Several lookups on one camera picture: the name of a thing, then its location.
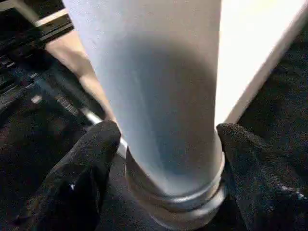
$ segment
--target silver pipe fitting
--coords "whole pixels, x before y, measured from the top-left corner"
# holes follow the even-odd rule
[[[226,196],[214,129],[219,0],[64,0],[125,140],[126,177],[160,224],[207,224]]]

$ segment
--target gloved hand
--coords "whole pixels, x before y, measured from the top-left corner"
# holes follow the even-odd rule
[[[217,126],[224,179],[250,231],[308,227],[308,186],[280,153],[237,124]]]
[[[28,200],[14,221],[14,230],[94,230],[120,137],[111,121],[95,125],[82,136]]]

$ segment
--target black glove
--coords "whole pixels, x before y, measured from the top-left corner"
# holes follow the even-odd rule
[[[220,124],[217,130],[227,158],[224,179],[246,227],[307,230],[308,186],[302,176],[283,155],[243,127]]]
[[[120,137],[111,121],[82,136],[28,200],[14,221],[15,230],[94,230]]]

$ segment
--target white tube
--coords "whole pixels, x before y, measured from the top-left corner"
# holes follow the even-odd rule
[[[214,132],[220,1],[64,4],[129,145],[132,190],[189,198],[211,185],[213,195],[224,164]]]

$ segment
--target black fabric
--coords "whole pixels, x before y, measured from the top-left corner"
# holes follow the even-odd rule
[[[308,24],[296,37],[239,124],[260,136],[308,184]]]
[[[14,230],[94,230],[120,136],[113,122],[95,125],[52,168]]]

